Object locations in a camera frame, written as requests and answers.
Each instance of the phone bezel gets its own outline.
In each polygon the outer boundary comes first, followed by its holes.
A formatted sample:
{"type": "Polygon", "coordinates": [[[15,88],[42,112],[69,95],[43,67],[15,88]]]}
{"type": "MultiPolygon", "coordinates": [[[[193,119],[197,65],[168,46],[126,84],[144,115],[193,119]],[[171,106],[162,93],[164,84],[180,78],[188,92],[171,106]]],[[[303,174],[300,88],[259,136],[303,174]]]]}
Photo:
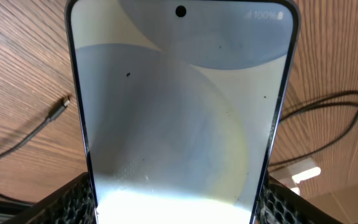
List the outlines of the phone bezel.
{"type": "MultiPolygon", "coordinates": [[[[91,188],[94,194],[94,202],[95,202],[95,208],[98,206],[98,200],[96,196],[96,188],[94,185],[94,179],[93,179],[93,171],[92,171],[92,163],[91,163],[91,154],[88,150],[88,138],[86,133],[86,126],[85,126],[85,115],[83,111],[83,104],[81,100],[81,90],[80,90],[80,81],[78,78],[78,71],[76,66],[76,57],[75,57],[75,47],[74,47],[74,40],[72,35],[72,29],[71,29],[71,10],[73,9],[74,4],[78,0],[68,0],[65,8],[65,24],[66,24],[66,33],[67,33],[67,41],[68,41],[68,47],[69,47],[69,53],[71,58],[71,69],[73,72],[73,79],[74,79],[74,86],[75,86],[75,92],[76,92],[76,99],[77,99],[77,105],[78,105],[78,111],[80,116],[80,123],[81,123],[81,132],[83,137],[83,144],[85,148],[85,155],[86,155],[86,165],[88,167],[89,176],[91,178],[91,188]]],[[[208,1],[227,1],[227,0],[208,0],[208,1]]],[[[255,222],[255,213],[257,209],[257,202],[260,195],[260,192],[262,190],[262,186],[264,183],[264,180],[267,175],[267,167],[270,159],[270,155],[272,153],[273,149],[273,140],[275,138],[276,132],[277,132],[277,125],[279,122],[279,117],[281,115],[281,110],[284,102],[284,93],[287,89],[287,83],[290,75],[290,69],[292,67],[293,57],[295,54],[295,48],[296,44],[298,42],[298,36],[300,31],[300,14],[298,10],[298,6],[291,0],[230,0],[230,1],[240,1],[240,2],[270,2],[270,3],[277,3],[285,6],[292,14],[293,18],[293,30],[291,34],[291,41],[288,48],[287,58],[285,61],[284,71],[283,71],[283,78],[280,84],[280,90],[278,92],[277,96],[277,102],[276,107],[273,115],[273,121],[272,121],[272,128],[270,129],[269,138],[267,141],[267,148],[264,155],[264,161],[262,164],[262,170],[260,172],[260,178],[259,183],[257,187],[257,192],[255,195],[254,205],[252,207],[252,213],[251,213],[251,219],[250,223],[255,222]]]]}

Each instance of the phone wallpaper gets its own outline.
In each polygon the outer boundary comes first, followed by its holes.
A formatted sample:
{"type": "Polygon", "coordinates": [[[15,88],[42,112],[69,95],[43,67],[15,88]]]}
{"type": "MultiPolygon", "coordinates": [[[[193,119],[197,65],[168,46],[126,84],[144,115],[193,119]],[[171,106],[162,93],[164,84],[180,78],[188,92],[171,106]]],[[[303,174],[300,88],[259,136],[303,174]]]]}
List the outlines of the phone wallpaper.
{"type": "Polygon", "coordinates": [[[100,223],[250,222],[292,26],[275,3],[75,3],[100,223]]]}

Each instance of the brown wooden floor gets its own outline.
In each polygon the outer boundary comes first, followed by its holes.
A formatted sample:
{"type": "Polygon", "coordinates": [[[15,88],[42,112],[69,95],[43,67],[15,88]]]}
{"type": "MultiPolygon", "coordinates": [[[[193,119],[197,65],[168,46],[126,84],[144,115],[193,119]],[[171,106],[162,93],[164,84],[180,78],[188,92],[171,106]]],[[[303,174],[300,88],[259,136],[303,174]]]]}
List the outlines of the brown wooden floor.
{"type": "MultiPolygon", "coordinates": [[[[301,34],[284,111],[337,91],[358,90],[358,0],[298,4],[301,34]]],[[[0,152],[42,122],[50,105],[74,94],[64,7],[63,0],[0,0],[0,152]]],[[[278,129],[272,160],[322,146],[347,127],[354,113],[330,108],[290,120],[278,129]]],[[[358,124],[314,158],[322,173],[301,183],[306,198],[358,184],[358,124]]],[[[74,102],[28,145],[0,161],[0,192],[38,201],[85,170],[74,102]]]]}

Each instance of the smartphone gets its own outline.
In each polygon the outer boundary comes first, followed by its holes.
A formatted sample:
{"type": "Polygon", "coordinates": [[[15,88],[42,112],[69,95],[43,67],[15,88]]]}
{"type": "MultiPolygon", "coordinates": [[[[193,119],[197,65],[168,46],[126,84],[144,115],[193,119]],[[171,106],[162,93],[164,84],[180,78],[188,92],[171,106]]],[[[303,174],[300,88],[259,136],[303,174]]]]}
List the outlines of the smartphone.
{"type": "Polygon", "coordinates": [[[300,18],[284,0],[74,0],[99,223],[252,223],[300,18]]]}

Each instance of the wood grain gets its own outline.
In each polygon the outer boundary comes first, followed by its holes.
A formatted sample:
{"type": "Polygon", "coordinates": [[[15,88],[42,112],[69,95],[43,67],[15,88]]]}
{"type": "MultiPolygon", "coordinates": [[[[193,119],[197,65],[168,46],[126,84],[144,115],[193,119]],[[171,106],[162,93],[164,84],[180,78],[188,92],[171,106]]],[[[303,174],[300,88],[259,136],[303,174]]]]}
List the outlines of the wood grain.
{"type": "MultiPolygon", "coordinates": [[[[285,111],[341,90],[358,90],[358,1],[301,0],[298,49],[285,111]]],[[[0,0],[0,152],[42,122],[50,105],[74,94],[64,0],[0,0]]],[[[335,138],[355,110],[328,108],[278,129],[272,161],[335,138]]],[[[322,174],[301,183],[310,198],[358,183],[358,124],[314,156],[322,174]]],[[[86,170],[76,102],[20,151],[0,161],[0,192],[38,201],[86,170]]]]}

